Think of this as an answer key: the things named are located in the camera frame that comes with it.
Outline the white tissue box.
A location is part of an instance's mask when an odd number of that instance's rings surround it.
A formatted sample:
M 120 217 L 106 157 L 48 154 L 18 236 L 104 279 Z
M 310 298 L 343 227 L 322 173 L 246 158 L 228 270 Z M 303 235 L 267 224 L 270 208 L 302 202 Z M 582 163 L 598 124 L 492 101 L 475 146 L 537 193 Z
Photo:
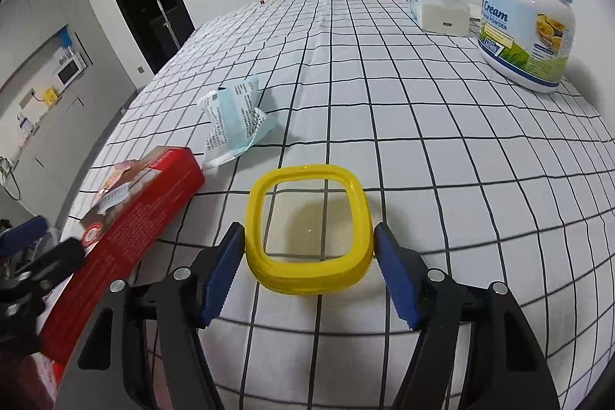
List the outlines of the white tissue box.
M 465 37 L 469 33 L 468 0 L 409 0 L 411 16 L 426 32 Z

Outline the red plastic bag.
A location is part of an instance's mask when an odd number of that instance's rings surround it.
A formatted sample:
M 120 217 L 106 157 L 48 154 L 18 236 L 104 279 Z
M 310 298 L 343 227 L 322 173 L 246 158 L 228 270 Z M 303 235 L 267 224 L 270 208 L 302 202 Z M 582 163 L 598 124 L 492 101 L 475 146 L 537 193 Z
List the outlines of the red plastic bag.
M 1 409 L 53 409 L 63 368 L 41 354 L 1 359 Z

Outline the clear jug on counter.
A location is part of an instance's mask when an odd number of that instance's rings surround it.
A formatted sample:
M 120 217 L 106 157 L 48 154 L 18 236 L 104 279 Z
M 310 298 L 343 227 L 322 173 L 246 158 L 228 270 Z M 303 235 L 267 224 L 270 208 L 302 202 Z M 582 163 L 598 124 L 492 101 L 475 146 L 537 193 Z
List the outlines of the clear jug on counter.
M 29 119 L 26 118 L 26 116 L 23 116 L 22 113 L 19 113 L 17 115 L 17 119 L 18 119 L 19 128 L 21 132 L 25 136 L 28 136 L 29 134 L 31 134 L 33 130 L 32 122 L 30 122 Z

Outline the checkered white tablecloth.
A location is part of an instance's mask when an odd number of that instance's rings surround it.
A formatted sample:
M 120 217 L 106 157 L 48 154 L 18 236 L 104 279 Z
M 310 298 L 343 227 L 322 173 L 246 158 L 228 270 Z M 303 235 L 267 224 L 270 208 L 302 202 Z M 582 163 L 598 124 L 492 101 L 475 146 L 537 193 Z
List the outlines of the checkered white tablecloth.
M 245 221 L 250 188 L 286 166 L 356 175 L 375 225 L 463 284 L 510 287 L 574 409 L 614 354 L 614 134 L 567 80 L 539 95 L 496 74 L 477 41 L 423 32 L 404 1 L 267 0 L 201 26 L 133 101 L 82 182 L 63 237 L 110 168 L 154 147 L 204 159 L 197 100 L 259 78 L 275 127 L 205 185 L 153 244 L 136 283 L 164 278 Z M 271 257 L 349 249 L 342 186 L 275 186 L 263 209 Z M 377 264 L 338 294 L 292 297 L 242 263 L 220 319 L 200 333 L 228 409 L 385 409 L 418 333 Z

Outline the white microwave oven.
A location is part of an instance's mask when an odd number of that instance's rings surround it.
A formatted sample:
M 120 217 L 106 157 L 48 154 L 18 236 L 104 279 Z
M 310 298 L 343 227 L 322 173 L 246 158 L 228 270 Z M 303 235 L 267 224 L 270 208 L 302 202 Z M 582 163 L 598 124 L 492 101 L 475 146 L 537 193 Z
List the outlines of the white microwave oven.
M 68 57 L 64 63 L 56 70 L 55 76 L 60 86 L 66 88 L 88 67 L 85 60 L 79 53 L 75 53 Z

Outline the grey kitchen cabinet counter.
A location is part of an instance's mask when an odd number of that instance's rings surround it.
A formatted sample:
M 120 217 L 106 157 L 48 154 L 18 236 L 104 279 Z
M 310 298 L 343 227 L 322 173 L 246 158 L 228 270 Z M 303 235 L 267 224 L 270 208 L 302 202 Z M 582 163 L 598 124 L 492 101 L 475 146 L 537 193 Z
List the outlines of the grey kitchen cabinet counter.
M 57 226 L 67 219 L 77 183 L 121 112 L 136 97 L 118 101 L 83 97 L 60 100 L 42 120 L 4 179 L 8 193 L 33 216 Z

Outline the red toothpaste box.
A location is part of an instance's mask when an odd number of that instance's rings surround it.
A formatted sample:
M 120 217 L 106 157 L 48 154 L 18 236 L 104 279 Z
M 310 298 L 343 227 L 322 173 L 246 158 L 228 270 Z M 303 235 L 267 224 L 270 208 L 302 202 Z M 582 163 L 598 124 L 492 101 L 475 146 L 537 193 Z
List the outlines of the red toothpaste box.
M 65 366 L 111 282 L 126 279 L 151 244 L 204 184 L 188 147 L 159 146 L 139 160 L 115 164 L 76 237 L 85 263 L 56 297 L 43 323 L 41 353 Z

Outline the milk powder jar blue lid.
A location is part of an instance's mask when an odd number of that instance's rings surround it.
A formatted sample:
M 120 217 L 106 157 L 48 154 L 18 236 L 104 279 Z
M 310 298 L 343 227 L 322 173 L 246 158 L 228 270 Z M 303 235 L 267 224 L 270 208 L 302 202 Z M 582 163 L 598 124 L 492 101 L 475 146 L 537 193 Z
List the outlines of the milk powder jar blue lid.
M 560 84 L 571 52 L 573 0 L 482 0 L 479 51 L 496 72 L 537 93 Z

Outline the yellow box on counter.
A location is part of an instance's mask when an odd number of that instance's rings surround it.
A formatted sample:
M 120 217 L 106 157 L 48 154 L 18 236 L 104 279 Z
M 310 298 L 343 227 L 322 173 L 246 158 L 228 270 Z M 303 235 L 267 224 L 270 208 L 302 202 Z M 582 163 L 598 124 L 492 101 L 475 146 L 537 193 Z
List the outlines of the yellow box on counter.
M 54 87 L 49 87 L 44 91 L 43 100 L 49 107 L 58 101 L 58 94 Z

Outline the white teal snack wrapper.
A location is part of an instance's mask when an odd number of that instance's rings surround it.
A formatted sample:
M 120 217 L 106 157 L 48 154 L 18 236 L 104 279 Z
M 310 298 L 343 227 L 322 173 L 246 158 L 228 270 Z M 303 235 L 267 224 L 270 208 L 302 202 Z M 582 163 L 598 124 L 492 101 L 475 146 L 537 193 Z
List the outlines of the white teal snack wrapper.
M 210 171 L 237 159 L 275 127 L 274 117 L 258 103 L 256 76 L 209 91 L 197 100 L 209 122 L 202 169 Z

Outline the blue water dispenser bottle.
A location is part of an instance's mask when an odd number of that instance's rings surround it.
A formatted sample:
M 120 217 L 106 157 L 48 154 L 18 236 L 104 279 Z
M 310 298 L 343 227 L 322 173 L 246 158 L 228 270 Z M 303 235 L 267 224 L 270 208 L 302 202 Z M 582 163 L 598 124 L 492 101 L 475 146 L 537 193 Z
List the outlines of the blue water dispenser bottle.
M 56 35 L 60 38 L 60 47 L 63 48 L 63 52 L 67 55 L 73 54 L 73 43 L 68 31 L 68 27 L 65 26 L 60 31 L 56 33 Z

